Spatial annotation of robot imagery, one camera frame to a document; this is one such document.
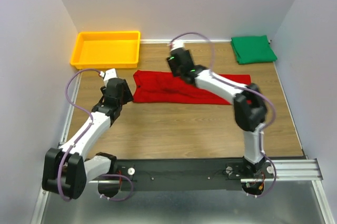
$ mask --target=wood surface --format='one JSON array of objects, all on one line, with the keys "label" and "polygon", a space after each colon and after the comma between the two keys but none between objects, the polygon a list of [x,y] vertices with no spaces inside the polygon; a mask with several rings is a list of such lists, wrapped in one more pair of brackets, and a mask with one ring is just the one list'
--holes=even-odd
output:
[{"label": "wood surface", "polygon": [[[208,44],[187,44],[196,64],[209,65]],[[302,156],[299,140],[290,117],[277,74],[272,63],[238,65],[230,43],[215,44],[214,71],[218,74],[250,74],[252,82],[276,106],[276,122],[265,131],[267,155]],[[133,74],[138,70],[169,72],[166,44],[141,44],[137,69],[118,69],[134,93]],[[83,73],[76,103],[91,109],[101,97],[103,81],[97,73]],[[74,110],[68,138],[86,121],[87,114]],[[202,158],[241,157],[244,153],[243,133],[234,121],[230,105],[191,105],[129,103],[114,125],[92,148],[114,154],[118,158]]]}]

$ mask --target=yellow plastic bin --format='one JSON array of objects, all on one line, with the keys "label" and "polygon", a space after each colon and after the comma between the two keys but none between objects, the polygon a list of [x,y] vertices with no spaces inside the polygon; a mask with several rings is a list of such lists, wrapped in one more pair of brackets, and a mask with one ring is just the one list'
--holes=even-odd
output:
[{"label": "yellow plastic bin", "polygon": [[77,69],[136,68],[139,31],[80,32],[70,64]]}]

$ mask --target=white wall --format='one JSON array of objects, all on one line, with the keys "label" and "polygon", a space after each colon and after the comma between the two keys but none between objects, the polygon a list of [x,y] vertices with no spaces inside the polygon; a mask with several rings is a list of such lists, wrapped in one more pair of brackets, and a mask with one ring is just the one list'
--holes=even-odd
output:
[{"label": "white wall", "polygon": [[0,223],[27,224],[60,139],[77,30],[61,0],[0,1]]},{"label": "white wall", "polygon": [[295,0],[271,44],[303,149],[318,159],[337,220],[336,32],[336,0]]},{"label": "white wall", "polygon": [[275,35],[294,0],[62,0],[78,31],[130,30],[143,39],[186,31],[211,38]]}]

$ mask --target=red towel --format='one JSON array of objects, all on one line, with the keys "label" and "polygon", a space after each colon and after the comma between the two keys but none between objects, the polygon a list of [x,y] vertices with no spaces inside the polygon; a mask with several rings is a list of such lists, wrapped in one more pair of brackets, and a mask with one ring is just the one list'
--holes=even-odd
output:
[{"label": "red towel", "polygon": [[[238,83],[247,85],[251,83],[250,75],[221,74],[221,76]],[[137,84],[133,95],[135,103],[230,104],[209,91],[186,84],[179,77],[173,77],[172,73],[138,70],[133,78]]]}]

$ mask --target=green cloth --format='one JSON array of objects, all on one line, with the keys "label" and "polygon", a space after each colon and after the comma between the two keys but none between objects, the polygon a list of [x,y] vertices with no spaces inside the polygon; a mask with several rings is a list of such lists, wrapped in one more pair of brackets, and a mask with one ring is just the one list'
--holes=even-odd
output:
[{"label": "green cloth", "polygon": [[274,62],[276,55],[269,46],[267,36],[232,37],[231,45],[240,64]]}]

